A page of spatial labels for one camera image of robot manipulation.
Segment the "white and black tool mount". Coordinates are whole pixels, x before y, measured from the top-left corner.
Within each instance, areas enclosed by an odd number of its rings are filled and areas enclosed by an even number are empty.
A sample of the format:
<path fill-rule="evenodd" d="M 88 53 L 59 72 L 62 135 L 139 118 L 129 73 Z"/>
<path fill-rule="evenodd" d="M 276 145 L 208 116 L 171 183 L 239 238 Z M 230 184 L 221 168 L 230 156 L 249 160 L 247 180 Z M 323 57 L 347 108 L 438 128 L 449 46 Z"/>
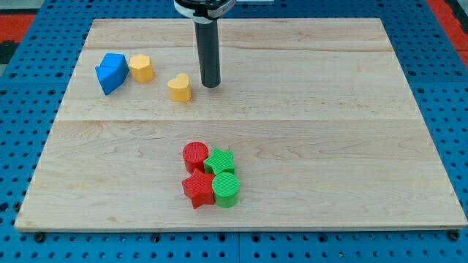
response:
<path fill-rule="evenodd" d="M 229 12 L 236 0 L 174 0 L 177 12 L 195 23 L 209 24 Z"/>

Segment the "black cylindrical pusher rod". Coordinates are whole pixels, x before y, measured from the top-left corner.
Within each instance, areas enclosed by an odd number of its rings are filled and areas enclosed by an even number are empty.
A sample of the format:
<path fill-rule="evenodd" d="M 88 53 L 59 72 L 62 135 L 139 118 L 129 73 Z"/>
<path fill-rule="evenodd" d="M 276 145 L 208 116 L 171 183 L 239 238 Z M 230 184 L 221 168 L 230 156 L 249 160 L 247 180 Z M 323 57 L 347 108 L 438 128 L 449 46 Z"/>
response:
<path fill-rule="evenodd" d="M 215 88 L 221 83 L 217 21 L 195 23 L 195 36 L 202 84 L 207 88 Z"/>

